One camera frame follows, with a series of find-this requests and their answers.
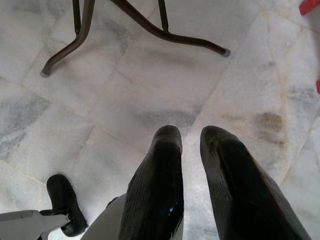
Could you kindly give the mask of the black robot right foot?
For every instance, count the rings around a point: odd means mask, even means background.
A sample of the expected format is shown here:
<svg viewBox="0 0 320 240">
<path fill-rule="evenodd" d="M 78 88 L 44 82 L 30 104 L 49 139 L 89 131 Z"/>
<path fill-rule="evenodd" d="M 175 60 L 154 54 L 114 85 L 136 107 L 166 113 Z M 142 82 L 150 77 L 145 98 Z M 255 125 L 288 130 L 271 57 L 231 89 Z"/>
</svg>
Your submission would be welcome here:
<svg viewBox="0 0 320 240">
<path fill-rule="evenodd" d="M 52 215 L 65 214 L 70 220 L 61 227 L 67 237 L 76 237 L 87 228 L 87 221 L 81 212 L 76 194 L 68 179 L 62 174 L 51 176 L 46 183 L 49 198 L 51 200 Z"/>
</svg>

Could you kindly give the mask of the grey robot right leg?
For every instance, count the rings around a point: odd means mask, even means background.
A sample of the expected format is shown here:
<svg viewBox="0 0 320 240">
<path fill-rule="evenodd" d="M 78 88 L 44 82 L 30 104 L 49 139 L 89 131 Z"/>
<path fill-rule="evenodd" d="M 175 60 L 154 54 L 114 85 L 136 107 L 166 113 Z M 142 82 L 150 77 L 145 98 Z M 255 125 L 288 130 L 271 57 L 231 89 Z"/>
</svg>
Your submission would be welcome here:
<svg viewBox="0 0 320 240">
<path fill-rule="evenodd" d="M 0 240 L 48 240 L 71 222 L 66 210 L 22 210 L 0 214 Z"/>
</svg>

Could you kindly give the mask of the dark metal folding table frame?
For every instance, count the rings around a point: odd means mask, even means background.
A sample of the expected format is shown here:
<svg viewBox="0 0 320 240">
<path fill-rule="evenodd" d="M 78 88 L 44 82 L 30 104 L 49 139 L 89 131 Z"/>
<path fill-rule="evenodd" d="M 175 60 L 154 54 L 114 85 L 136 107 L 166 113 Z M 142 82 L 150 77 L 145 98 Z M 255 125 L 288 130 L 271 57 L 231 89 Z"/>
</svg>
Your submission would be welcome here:
<svg viewBox="0 0 320 240">
<path fill-rule="evenodd" d="M 146 17 L 144 17 L 134 6 L 132 6 L 127 0 L 110 0 L 115 6 L 117 6 L 121 11 L 123 11 L 128 17 L 130 17 L 134 22 L 140 25 L 144 30 L 152 34 L 153 36 L 160 38 L 162 40 L 182 44 L 197 46 L 209 49 L 225 58 L 230 56 L 231 51 L 227 48 L 223 48 L 211 41 L 194 38 L 183 35 L 176 35 L 169 32 L 169 22 L 166 10 L 165 0 L 157 0 L 159 6 L 160 20 L 162 28 L 156 27 L 152 24 Z M 73 22 L 75 39 L 68 44 L 66 47 L 61 49 L 55 55 L 47 60 L 44 67 L 40 71 L 40 75 L 44 78 L 50 76 L 53 67 L 59 61 L 64 59 L 66 56 L 74 52 L 79 48 L 87 39 L 92 18 L 94 12 L 95 0 L 84 0 L 83 11 L 80 15 L 80 3 L 79 0 L 72 0 L 73 9 Z"/>
</svg>

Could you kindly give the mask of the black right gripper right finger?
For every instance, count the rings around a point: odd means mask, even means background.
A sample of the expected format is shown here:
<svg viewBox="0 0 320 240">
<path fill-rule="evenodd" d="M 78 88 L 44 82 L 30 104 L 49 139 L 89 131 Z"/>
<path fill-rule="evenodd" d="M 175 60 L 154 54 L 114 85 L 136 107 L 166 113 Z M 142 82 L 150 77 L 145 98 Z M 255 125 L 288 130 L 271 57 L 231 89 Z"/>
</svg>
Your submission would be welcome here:
<svg viewBox="0 0 320 240">
<path fill-rule="evenodd" d="M 204 127 L 200 155 L 220 240 L 312 240 L 277 183 L 235 135 Z"/>
</svg>

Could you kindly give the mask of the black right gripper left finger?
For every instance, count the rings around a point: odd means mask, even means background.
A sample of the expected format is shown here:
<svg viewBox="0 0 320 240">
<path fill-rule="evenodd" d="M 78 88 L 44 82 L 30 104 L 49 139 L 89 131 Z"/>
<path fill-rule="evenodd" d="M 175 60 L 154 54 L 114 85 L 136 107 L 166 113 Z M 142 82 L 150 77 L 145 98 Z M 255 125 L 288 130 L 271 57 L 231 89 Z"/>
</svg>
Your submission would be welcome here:
<svg viewBox="0 0 320 240">
<path fill-rule="evenodd" d="M 119 240 L 179 240 L 184 219 L 181 133 L 165 125 L 132 177 Z"/>
</svg>

